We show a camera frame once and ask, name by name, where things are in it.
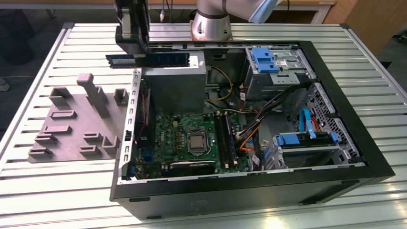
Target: yellow wire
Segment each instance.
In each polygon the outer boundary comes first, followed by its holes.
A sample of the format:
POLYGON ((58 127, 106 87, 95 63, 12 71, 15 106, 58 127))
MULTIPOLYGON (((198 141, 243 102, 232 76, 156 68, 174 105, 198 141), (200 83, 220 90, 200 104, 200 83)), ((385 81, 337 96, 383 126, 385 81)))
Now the yellow wire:
POLYGON ((230 79, 228 75, 227 75, 218 67, 214 67, 214 66, 212 66, 212 68, 215 68, 215 69, 223 74, 223 76, 228 79, 231 88, 230 88, 230 93, 228 93, 224 97, 218 98, 218 99, 206 99, 206 101, 222 101, 222 100, 224 100, 226 98, 230 97, 230 95, 231 95, 231 93, 232 93, 232 89, 234 89, 234 87, 232 87, 234 84, 231 83, 231 79, 230 79))
POLYGON ((242 107, 243 107, 243 106, 241 105, 241 107, 239 107, 239 108, 241 108, 241 111, 243 111, 243 112, 250 112, 250 110, 245 110, 245 109, 242 109, 242 107))

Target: aluminum extrusion table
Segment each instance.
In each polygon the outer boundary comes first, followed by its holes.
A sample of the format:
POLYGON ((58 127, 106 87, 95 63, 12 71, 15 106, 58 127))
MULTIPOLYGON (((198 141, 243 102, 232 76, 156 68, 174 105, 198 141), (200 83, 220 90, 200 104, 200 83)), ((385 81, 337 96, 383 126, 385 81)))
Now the aluminum extrusion table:
MULTIPOLYGON (((76 75, 90 72, 111 93, 130 87, 131 69, 112 70, 106 54, 116 24, 75 24, 62 30, 0 142, 0 227, 92 228, 406 228, 407 94, 353 30, 339 25, 234 24, 235 40, 310 40, 355 107, 397 176, 326 204, 140 222, 108 200, 114 160, 31 164, 27 154, 47 116, 54 86, 84 93, 76 75)), ((151 26, 155 41, 190 40, 190 25, 151 26)))

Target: wooden cabinet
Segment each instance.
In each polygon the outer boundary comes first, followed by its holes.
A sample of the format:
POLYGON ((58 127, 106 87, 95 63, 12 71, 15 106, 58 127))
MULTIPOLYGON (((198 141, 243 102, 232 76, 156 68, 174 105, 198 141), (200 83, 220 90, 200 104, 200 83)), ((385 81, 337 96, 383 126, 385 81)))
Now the wooden cabinet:
POLYGON ((338 0, 325 23, 346 23, 365 45, 379 54, 407 23, 407 0, 338 0))

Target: cpu socket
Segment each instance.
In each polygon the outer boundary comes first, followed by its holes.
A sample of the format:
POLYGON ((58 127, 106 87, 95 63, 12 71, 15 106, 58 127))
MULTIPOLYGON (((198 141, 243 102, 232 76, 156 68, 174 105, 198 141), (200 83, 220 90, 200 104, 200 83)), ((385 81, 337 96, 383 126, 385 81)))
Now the cpu socket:
POLYGON ((187 137, 188 152, 194 156, 203 155, 207 152, 206 131, 190 130, 187 131, 187 137))

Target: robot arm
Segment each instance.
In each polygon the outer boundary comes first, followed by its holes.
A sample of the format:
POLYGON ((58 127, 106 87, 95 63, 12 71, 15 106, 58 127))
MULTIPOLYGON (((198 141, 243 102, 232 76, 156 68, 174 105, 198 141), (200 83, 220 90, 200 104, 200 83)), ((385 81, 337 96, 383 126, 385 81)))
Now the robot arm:
POLYGON ((116 27, 116 44, 135 57, 150 53, 148 0, 115 0, 120 26, 116 27))
MULTIPOLYGON (((192 25, 194 39, 223 41, 231 37, 230 14, 250 22, 263 23, 283 0, 198 0, 198 13, 192 25)), ((148 0, 115 0, 120 26, 116 44, 135 57, 150 53, 148 0)))
POLYGON ((192 35, 199 41, 224 41, 231 37, 230 14, 263 23, 283 0, 198 0, 192 35))

